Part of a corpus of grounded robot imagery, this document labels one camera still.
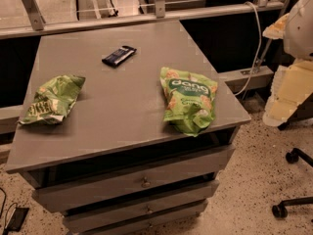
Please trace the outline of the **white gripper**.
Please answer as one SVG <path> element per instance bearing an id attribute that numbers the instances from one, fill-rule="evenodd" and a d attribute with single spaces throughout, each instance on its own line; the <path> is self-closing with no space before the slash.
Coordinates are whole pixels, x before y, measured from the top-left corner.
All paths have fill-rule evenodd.
<path id="1" fill-rule="evenodd" d="M 289 14 L 267 26 L 262 35 L 273 40 L 284 38 L 286 53 L 307 60 L 279 66 L 274 74 L 262 119 L 266 125 L 277 127 L 313 93 L 313 0 L 298 0 Z"/>

